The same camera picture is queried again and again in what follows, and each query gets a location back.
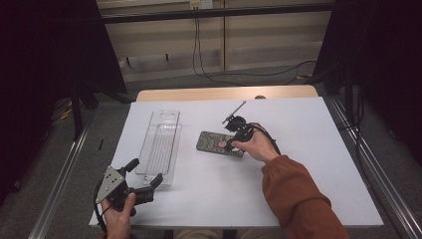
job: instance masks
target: orange sleeve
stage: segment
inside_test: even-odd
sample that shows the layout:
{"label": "orange sleeve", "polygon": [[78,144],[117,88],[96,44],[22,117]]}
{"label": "orange sleeve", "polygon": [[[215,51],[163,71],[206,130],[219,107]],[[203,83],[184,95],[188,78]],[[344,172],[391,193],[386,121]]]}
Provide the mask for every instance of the orange sleeve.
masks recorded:
{"label": "orange sleeve", "polygon": [[289,238],[348,238],[302,164],[282,155],[262,171],[264,196]]}

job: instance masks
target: human hand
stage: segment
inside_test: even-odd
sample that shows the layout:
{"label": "human hand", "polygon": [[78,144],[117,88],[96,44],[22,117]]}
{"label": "human hand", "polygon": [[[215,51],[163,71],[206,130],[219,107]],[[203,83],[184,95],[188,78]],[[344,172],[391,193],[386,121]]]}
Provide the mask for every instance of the human hand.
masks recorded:
{"label": "human hand", "polygon": [[102,209],[106,210],[105,224],[107,231],[107,239],[128,239],[130,234],[130,211],[134,206],[136,195],[130,193],[124,202],[124,207],[121,212],[114,210],[113,208],[108,209],[111,204],[108,200],[103,200]]}
{"label": "human hand", "polygon": [[254,134],[249,141],[233,141],[232,146],[249,152],[249,154],[257,160],[269,162],[279,154],[274,149],[270,140],[259,130],[254,128]]}

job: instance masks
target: transparent plastic tray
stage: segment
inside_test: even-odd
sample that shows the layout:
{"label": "transparent plastic tray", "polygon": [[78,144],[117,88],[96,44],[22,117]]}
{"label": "transparent plastic tray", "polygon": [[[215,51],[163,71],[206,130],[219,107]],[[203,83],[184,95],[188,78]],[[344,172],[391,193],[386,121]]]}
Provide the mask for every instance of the transparent plastic tray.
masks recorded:
{"label": "transparent plastic tray", "polygon": [[178,120],[179,111],[152,113],[136,168],[136,173],[143,175],[143,184],[162,173],[161,185],[171,185],[181,132]]}

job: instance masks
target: wall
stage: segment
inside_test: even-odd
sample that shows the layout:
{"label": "wall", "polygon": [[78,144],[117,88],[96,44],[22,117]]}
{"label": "wall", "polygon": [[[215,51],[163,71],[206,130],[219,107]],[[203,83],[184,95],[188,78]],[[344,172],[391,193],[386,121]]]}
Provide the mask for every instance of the wall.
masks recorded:
{"label": "wall", "polygon": [[[242,8],[322,2],[331,0],[214,0],[213,6]],[[103,15],[190,8],[189,1],[182,0],[98,0],[98,4]],[[317,12],[200,19],[204,68],[213,72],[316,60],[329,15],[330,12]],[[176,75],[193,73],[190,62],[195,44],[195,20],[109,24],[106,28],[116,56],[121,59],[129,57],[135,65],[143,68],[138,72],[163,70],[154,66],[165,63],[164,56],[167,54],[170,59],[177,57],[180,60],[178,64],[172,64],[173,69],[179,71]],[[146,59],[156,64],[148,64]]]}

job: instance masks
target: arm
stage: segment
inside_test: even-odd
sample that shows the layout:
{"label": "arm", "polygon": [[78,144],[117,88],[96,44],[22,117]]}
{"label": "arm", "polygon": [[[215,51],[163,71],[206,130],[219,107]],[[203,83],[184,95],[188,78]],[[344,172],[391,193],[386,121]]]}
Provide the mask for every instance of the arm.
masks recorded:
{"label": "arm", "polygon": [[259,131],[247,142],[232,145],[264,161],[263,191],[273,213],[289,238],[348,238],[303,165],[280,156]]}

